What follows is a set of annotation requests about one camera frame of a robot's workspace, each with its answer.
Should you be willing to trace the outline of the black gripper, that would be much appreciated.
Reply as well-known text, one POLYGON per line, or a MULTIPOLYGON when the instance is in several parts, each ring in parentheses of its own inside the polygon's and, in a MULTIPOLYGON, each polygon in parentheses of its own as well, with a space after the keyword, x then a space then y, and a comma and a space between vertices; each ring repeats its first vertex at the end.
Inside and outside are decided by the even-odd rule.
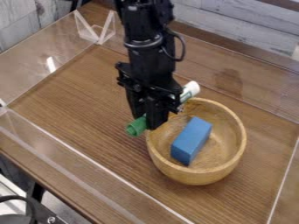
POLYGON ((147 128, 157 130, 167 121, 170 111, 181 105, 183 87, 174 79, 175 40, 166 35, 155 40, 126 43, 130 62, 118 62, 118 84, 126 89, 133 116, 146 113, 147 128))

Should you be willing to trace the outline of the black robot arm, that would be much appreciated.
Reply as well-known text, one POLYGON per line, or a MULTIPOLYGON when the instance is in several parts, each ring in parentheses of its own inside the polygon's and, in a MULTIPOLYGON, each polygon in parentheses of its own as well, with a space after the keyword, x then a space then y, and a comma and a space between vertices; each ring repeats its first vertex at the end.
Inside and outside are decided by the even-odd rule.
POLYGON ((171 0, 115 0, 125 28, 129 61, 117 63, 118 85, 134 118, 146 119, 146 127, 158 129, 169 115, 179 111, 183 87, 174 78, 185 52, 175 51, 182 36, 169 28, 174 21, 171 0))

